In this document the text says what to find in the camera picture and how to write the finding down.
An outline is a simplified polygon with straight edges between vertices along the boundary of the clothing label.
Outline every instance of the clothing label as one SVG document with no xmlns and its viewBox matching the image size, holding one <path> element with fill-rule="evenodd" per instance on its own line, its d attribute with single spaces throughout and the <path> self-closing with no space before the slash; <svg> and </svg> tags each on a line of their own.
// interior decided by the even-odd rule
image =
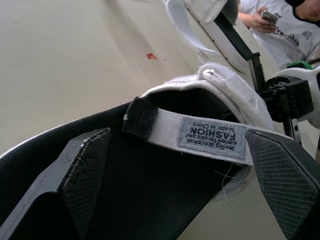
<svg viewBox="0 0 320 240">
<path fill-rule="evenodd" d="M 177 145 L 244 159 L 246 132 L 247 129 L 244 126 L 194 120 L 185 117 L 179 129 Z"/>
</svg>

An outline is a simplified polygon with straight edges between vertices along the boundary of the white t-shirt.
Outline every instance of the white t-shirt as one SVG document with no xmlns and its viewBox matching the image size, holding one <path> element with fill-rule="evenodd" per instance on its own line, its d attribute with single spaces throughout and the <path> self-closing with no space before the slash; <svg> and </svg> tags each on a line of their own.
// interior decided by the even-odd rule
<svg viewBox="0 0 320 240">
<path fill-rule="evenodd" d="M 294 8 L 285 0 L 241 0 L 240 12 L 254 14 L 260 7 L 279 20 L 273 33 L 261 33 L 251 29 L 259 44 L 272 56 L 280 69 L 295 61 L 308 61 L 315 58 L 320 50 L 320 27 L 300 19 Z"/>
</svg>

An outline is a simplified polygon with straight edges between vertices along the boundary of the beige floor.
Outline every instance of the beige floor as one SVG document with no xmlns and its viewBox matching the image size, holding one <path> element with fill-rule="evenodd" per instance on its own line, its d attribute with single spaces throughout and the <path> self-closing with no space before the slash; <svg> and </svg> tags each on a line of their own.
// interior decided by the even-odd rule
<svg viewBox="0 0 320 240">
<path fill-rule="evenodd" d="M 204 44 L 215 45 L 198 23 Z M 266 76 L 277 68 L 260 51 Z M 157 60 L 148 59 L 153 53 Z M 229 66 L 223 58 L 211 59 Z M 169 22 L 161 0 L 3 0 L 0 2 L 0 154 L 57 125 L 131 101 L 199 67 Z M 241 76 L 250 80 L 249 74 Z M 314 155 L 319 132 L 304 123 Z M 212 202 L 179 240 L 283 240 L 255 180 L 240 195 Z"/>
</svg>

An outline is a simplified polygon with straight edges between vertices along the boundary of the black plastic clip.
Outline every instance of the black plastic clip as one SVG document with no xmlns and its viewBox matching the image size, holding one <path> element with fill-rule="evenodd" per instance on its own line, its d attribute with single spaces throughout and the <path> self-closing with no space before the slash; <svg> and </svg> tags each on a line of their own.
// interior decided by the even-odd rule
<svg viewBox="0 0 320 240">
<path fill-rule="evenodd" d="M 123 117 L 122 131 L 147 141 L 154 127 L 159 107 L 136 97 Z"/>
</svg>

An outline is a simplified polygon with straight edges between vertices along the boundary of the red stain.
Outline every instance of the red stain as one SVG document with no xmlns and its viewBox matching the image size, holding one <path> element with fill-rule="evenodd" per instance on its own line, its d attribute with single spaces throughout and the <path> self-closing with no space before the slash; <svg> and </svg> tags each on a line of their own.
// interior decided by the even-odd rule
<svg viewBox="0 0 320 240">
<path fill-rule="evenodd" d="M 153 53 L 148 53 L 146 56 L 148 57 L 148 59 L 157 59 L 157 57 Z"/>
</svg>

